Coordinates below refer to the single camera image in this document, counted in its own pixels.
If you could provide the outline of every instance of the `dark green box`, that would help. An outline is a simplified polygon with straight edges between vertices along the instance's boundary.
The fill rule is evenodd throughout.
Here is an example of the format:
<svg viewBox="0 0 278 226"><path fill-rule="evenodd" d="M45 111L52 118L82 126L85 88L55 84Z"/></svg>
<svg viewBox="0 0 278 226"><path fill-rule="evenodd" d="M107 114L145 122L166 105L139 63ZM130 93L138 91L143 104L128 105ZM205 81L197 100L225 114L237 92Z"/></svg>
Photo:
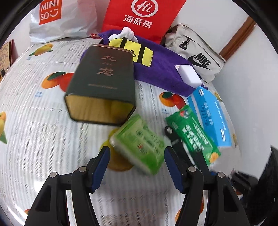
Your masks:
<svg viewBox="0 0 278 226"><path fill-rule="evenodd" d="M64 98L75 121L122 125L136 108L132 52L92 45L76 69Z"/></svg>

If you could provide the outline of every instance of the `red paper bag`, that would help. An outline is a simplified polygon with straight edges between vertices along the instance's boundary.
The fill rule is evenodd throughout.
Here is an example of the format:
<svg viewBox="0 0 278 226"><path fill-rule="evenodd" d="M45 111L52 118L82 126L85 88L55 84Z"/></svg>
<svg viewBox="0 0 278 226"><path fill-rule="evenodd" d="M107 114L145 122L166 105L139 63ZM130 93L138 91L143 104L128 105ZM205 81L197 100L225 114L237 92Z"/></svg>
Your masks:
<svg viewBox="0 0 278 226"><path fill-rule="evenodd" d="M135 35L160 43L186 0L110 0L102 32L129 27Z"/></svg>

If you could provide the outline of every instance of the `white circle logo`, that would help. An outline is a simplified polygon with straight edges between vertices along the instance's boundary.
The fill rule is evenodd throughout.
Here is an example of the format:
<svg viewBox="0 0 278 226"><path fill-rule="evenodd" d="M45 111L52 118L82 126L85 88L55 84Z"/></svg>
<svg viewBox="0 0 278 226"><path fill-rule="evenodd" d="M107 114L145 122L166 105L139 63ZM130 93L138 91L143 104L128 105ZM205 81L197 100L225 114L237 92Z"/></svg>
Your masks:
<svg viewBox="0 0 278 226"><path fill-rule="evenodd" d="M131 9L140 17L150 17L157 13L158 4L156 0L134 0Z"/></svg>

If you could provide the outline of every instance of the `blue carton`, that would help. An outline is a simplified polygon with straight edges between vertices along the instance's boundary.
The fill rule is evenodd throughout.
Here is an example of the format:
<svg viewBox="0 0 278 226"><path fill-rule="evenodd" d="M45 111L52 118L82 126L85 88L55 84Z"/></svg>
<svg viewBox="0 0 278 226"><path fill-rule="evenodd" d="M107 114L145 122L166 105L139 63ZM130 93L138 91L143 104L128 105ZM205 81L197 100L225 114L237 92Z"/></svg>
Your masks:
<svg viewBox="0 0 278 226"><path fill-rule="evenodd" d="M187 100L204 131L214 143L218 147L230 147L232 141L229 128L216 96L199 86Z"/></svg>

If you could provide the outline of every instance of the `black strap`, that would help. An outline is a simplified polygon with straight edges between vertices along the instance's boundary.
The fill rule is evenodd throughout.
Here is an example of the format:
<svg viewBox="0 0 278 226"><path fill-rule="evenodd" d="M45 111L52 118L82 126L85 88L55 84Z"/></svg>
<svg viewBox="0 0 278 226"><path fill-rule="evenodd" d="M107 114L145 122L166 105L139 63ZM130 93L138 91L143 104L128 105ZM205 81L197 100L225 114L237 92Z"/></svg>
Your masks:
<svg viewBox="0 0 278 226"><path fill-rule="evenodd" d="M127 42L127 38L126 37L123 37L123 40L122 40L122 42L121 42L121 44L120 44L120 48L125 48L125 44L126 44L126 42Z"/></svg>
<svg viewBox="0 0 278 226"><path fill-rule="evenodd" d="M145 48L146 48L145 46L141 45L141 48L140 48L139 54L138 54L137 63L142 63Z"/></svg>

